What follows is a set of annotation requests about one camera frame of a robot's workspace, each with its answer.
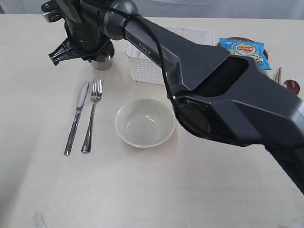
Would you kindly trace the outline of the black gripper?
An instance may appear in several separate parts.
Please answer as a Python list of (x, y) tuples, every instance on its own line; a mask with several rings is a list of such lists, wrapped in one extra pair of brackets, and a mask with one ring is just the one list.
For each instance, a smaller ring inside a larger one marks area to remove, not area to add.
[(92, 62), (92, 59), (110, 41), (97, 25), (84, 17), (79, 4), (69, 6), (70, 19), (64, 19), (67, 38), (48, 55), (55, 66), (61, 61), (77, 58)]

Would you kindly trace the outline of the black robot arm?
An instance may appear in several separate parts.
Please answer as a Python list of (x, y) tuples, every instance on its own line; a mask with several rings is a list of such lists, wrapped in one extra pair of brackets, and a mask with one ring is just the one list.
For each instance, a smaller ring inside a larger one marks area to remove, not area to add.
[(67, 39), (49, 57), (94, 60), (125, 39), (161, 68), (180, 125), (196, 137), (246, 147), (261, 144), (304, 189), (304, 103), (251, 57), (194, 43), (142, 17), (131, 0), (51, 0), (48, 22), (63, 19)]

